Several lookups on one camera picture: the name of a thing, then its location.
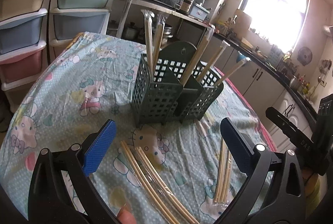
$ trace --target basket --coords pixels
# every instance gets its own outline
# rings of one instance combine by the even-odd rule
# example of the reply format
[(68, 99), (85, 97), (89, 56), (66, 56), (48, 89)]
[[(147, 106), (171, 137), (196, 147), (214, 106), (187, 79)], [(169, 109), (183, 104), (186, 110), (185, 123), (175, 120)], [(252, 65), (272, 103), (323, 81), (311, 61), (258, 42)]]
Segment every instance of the basket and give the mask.
[(196, 81), (195, 78), (204, 69), (201, 62), (197, 64), (184, 87), (179, 83), (195, 50), (191, 43), (184, 41), (174, 42), (162, 49), (153, 80), (146, 62), (147, 56), (141, 55), (132, 96), (137, 127), (145, 123), (164, 124), (167, 121), (182, 122), (195, 118), (200, 120), (219, 96), (223, 83), (213, 87), (221, 78), (215, 70), (208, 71), (201, 84)]
[[(137, 127), (145, 123), (164, 124), (173, 118), (178, 106), (177, 99), (183, 92), (179, 78), (195, 50), (194, 45), (185, 41), (177, 41), (165, 47), (159, 53), (153, 78), (149, 73), (146, 55), (141, 55), (132, 96), (132, 109)], [(191, 88), (190, 83), (185, 87), (188, 90), (196, 90)]]

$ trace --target blue gripper pad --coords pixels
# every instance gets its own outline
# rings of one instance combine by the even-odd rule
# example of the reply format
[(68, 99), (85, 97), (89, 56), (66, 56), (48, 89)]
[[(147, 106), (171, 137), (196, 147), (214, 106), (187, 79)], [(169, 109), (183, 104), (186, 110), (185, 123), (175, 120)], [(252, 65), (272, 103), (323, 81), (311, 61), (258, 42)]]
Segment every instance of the blue gripper pad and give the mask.
[(248, 176), (252, 174), (254, 171), (252, 167), (254, 151), (249, 143), (229, 118), (224, 118), (221, 121), (220, 131), (239, 170)]
[(116, 132), (116, 123), (112, 120), (99, 131), (97, 138), (84, 154), (83, 172), (85, 176), (88, 176), (98, 169), (106, 151), (116, 137)]

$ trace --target bamboo stick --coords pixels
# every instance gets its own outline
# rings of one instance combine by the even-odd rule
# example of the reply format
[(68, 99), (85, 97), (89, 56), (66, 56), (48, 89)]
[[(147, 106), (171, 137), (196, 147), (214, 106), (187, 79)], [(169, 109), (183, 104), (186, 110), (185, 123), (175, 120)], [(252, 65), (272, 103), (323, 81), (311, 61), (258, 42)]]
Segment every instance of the bamboo stick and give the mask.
[(230, 185), (230, 173), (231, 173), (231, 152), (228, 149), (227, 167), (225, 171), (225, 178), (223, 183), (222, 195), (219, 202), (225, 202), (228, 195), (229, 185)]
[(217, 177), (217, 184), (216, 184), (216, 190), (215, 190), (215, 195), (214, 195), (215, 203), (220, 200), (220, 197), (222, 195), (222, 186), (223, 186), (224, 177), (225, 177), (225, 159), (224, 159), (225, 149), (226, 149), (226, 144), (225, 144), (224, 140), (222, 139), (220, 164), (219, 164), (219, 175)]
[(159, 49), (161, 48), (162, 38), (163, 38), (163, 32), (164, 32), (164, 26), (165, 23), (157, 23), (156, 22), (156, 30), (154, 35), (154, 55), (153, 55), (153, 69), (156, 69), (157, 61), (159, 59)]
[(185, 84), (187, 83), (187, 81), (189, 80), (189, 77), (192, 74), (193, 69), (196, 67), (196, 65), (198, 64), (202, 54), (204, 53), (207, 45), (209, 43), (209, 39), (207, 39), (207, 37), (203, 37), (203, 39), (201, 40), (197, 50), (195, 51), (191, 61), (189, 62), (189, 64), (186, 66), (186, 69), (184, 71), (184, 73), (182, 74), (179, 82), (185, 86)]
[(153, 28), (152, 28), (152, 17), (154, 13), (152, 11), (141, 9), (144, 14), (144, 33), (146, 41), (146, 53), (147, 53), (147, 64), (150, 72), (150, 78), (154, 79), (155, 69), (153, 66)]
[(187, 209), (181, 204), (181, 202), (174, 196), (174, 194), (170, 191), (168, 186), (164, 183), (162, 178), (156, 172), (155, 168), (144, 154), (144, 151), (141, 147), (135, 148), (136, 152), (138, 153), (144, 167), (147, 169), (149, 174), (153, 177), (154, 181), (158, 184), (160, 190), (164, 193), (166, 197), (168, 197), (171, 204), (178, 210), (178, 212), (191, 224), (200, 224), (188, 211)]
[(148, 182), (147, 178), (143, 174), (141, 168), (139, 167), (137, 161), (135, 160), (132, 152), (128, 148), (128, 145), (124, 142), (120, 142), (124, 155), (128, 161), (128, 163), (131, 165), (132, 169), (134, 170), (135, 174), (137, 175), (143, 189), (146, 191), (148, 196), (151, 198), (153, 203), (156, 205), (158, 210), (164, 215), (164, 217), (169, 221), (171, 224), (180, 224), (179, 221), (172, 215), (170, 210), (166, 207), (166, 205), (162, 202), (160, 197), (157, 195), (155, 190), (152, 188), (150, 183)]
[(214, 87), (219, 86), (224, 80), (230, 77), (233, 73), (235, 73), (238, 69), (240, 69), (245, 63), (247, 63), (250, 58), (241, 59), (238, 63), (236, 63), (225, 75), (220, 78), (218, 81), (214, 83)]
[(211, 57), (205, 68), (201, 71), (200, 75), (196, 78), (197, 82), (201, 83), (201, 81), (204, 79), (204, 76), (207, 74), (207, 71), (214, 66), (218, 58), (221, 56), (223, 51), (227, 48), (227, 45), (221, 45), (219, 49), (217, 50), (217, 53)]

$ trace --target human hand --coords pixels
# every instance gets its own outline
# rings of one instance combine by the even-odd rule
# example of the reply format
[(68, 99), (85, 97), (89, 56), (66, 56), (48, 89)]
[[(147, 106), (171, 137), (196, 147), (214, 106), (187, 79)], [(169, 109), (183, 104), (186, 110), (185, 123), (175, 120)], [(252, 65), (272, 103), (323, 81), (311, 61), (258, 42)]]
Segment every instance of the human hand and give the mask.
[(137, 224), (134, 216), (130, 212), (130, 208), (126, 205), (119, 210), (117, 218), (122, 224)]

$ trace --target kitchen cabinet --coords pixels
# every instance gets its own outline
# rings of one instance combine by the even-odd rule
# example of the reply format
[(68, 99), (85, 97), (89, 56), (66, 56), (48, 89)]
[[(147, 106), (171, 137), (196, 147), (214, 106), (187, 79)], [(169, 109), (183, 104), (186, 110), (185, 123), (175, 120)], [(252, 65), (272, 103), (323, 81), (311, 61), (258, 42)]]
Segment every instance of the kitchen cabinet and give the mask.
[[(280, 113), (288, 118), (299, 130), (301, 130), (308, 138), (311, 138), (312, 131), (303, 115), (299, 106), (295, 103), (291, 95), (285, 90), (278, 100), (273, 105)], [(278, 152), (285, 152), (287, 149), (292, 149), (295, 146), (290, 142), (289, 138), (283, 134), (282, 130), (279, 129), (268, 119), (261, 120), (267, 131), (271, 135)]]
[(276, 102), (283, 91), (284, 87), (269, 73), (261, 69), (243, 96), (257, 113), (259, 119), (264, 120), (266, 109)]
[[(233, 50), (231, 56), (229, 57), (227, 63), (222, 69), (222, 72), (225, 74), (228, 72), (236, 63), (239, 52)], [(238, 91), (244, 95), (246, 90), (250, 87), (251, 83), (254, 81), (254, 78), (261, 73), (261, 68), (254, 62), (249, 61), (238, 69), (234, 74), (232, 74), (229, 79), (238, 89)]]
[[(220, 46), (222, 44), (222, 41), (220, 39), (217, 39), (216, 37), (212, 37), (210, 40), (206, 50), (204, 51), (203, 55), (201, 56), (201, 61), (208, 62), (213, 55), (216, 54), (216, 52), (220, 49)], [(233, 52), (233, 47), (227, 47), (221, 56), (218, 58), (218, 60), (215, 63), (215, 67), (220, 69), (222, 71), (223, 67), (227, 63), (231, 53)]]

